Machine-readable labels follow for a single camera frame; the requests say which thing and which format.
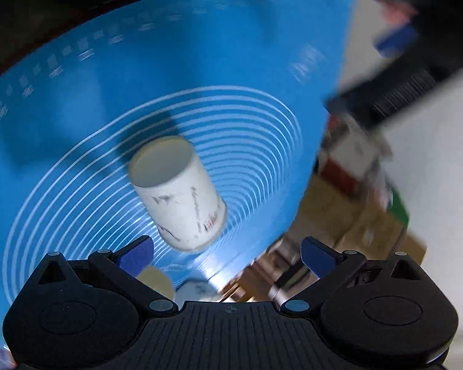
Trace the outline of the white paper cup with drawings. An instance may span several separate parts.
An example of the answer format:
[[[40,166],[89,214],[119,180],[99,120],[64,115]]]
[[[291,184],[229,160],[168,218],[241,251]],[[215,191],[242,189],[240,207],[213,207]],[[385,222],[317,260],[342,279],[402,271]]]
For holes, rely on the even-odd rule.
[[[129,162],[128,177],[172,248],[203,251],[224,230],[227,205],[188,140],[167,136],[145,144]]]

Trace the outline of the red white cardboard box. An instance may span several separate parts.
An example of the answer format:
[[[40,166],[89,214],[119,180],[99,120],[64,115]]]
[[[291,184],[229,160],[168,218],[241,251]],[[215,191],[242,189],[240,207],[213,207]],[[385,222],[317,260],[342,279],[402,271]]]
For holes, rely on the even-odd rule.
[[[348,197],[360,195],[381,161],[393,156],[386,138],[349,116],[329,116],[314,173]]]

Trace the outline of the blue silicone mat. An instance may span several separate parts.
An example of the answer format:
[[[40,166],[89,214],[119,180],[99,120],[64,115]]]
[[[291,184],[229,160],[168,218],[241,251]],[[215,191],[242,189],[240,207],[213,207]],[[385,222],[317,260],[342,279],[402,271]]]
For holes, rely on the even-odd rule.
[[[139,236],[174,285],[226,285],[292,224],[355,0],[141,0],[0,77],[1,324],[41,258]],[[152,139],[191,142],[227,205],[199,253],[163,241],[128,178]]]

